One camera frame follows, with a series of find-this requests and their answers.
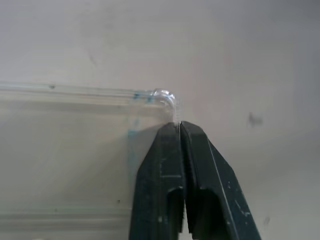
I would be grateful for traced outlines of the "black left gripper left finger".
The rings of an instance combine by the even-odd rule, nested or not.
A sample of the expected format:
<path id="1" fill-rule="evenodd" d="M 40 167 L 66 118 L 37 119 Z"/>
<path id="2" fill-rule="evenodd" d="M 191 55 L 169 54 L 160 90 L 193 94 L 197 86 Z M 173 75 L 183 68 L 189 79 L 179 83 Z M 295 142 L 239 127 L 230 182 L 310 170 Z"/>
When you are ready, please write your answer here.
<path id="1" fill-rule="evenodd" d="M 179 127 L 159 128 L 137 171 L 128 238 L 177 240 L 183 229 L 185 174 Z"/>

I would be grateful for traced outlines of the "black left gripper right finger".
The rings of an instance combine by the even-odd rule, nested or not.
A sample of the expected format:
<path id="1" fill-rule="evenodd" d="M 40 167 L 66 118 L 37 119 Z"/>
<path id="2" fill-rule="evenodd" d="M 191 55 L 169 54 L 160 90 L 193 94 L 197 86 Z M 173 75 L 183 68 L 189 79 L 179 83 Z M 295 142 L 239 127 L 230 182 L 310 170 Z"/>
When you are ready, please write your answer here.
<path id="1" fill-rule="evenodd" d="M 183 121 L 188 230 L 194 240 L 259 240 L 237 177 L 199 126 Z"/>

